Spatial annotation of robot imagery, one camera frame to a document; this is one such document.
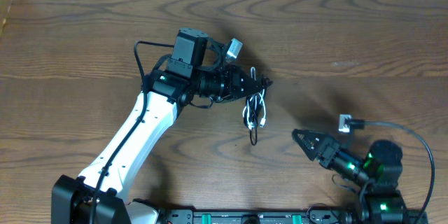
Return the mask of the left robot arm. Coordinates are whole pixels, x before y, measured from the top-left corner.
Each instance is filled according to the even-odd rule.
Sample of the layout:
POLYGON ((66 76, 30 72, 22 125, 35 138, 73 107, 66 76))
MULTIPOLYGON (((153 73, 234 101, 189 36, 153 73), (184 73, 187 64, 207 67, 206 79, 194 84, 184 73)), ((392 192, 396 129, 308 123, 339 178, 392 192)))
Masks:
POLYGON ((193 103, 212 104, 260 95, 271 80, 248 74, 234 61, 242 43, 220 43, 182 27, 172 52, 149 73, 138 66, 141 91, 126 121, 105 149, 76 177, 60 176, 52 188, 52 223, 156 223, 160 211, 142 200, 128 202, 130 188, 155 144, 193 103))

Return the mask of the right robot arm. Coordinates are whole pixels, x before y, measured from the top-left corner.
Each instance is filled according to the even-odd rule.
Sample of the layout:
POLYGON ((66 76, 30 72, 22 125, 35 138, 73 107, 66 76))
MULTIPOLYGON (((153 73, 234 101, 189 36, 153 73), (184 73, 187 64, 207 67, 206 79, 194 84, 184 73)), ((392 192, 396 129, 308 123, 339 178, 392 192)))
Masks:
POLYGON ((409 223, 410 215, 398 190, 403 172, 402 149, 388 140, 375 141, 361 158, 335 137, 308 129, 294 129, 292 139, 311 161, 353 182, 356 192, 352 220, 357 223, 409 223))

